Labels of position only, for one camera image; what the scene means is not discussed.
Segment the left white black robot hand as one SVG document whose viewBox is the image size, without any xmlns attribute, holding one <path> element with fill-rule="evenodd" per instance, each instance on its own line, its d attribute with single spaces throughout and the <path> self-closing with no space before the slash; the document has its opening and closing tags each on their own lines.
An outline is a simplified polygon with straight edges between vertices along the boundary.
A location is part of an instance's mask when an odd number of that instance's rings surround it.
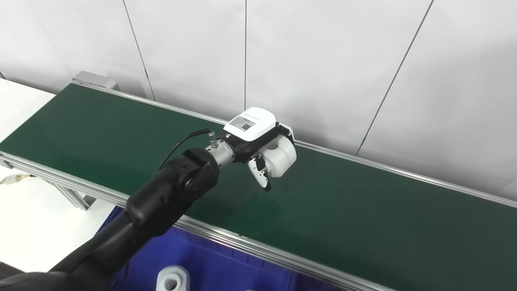
<svg viewBox="0 0 517 291">
<path fill-rule="evenodd" d="M 231 162 L 247 164 L 266 192 L 272 189 L 270 178 L 282 177 L 297 160 L 292 128 L 259 107 L 227 122 L 220 140 L 228 145 Z"/>
</svg>

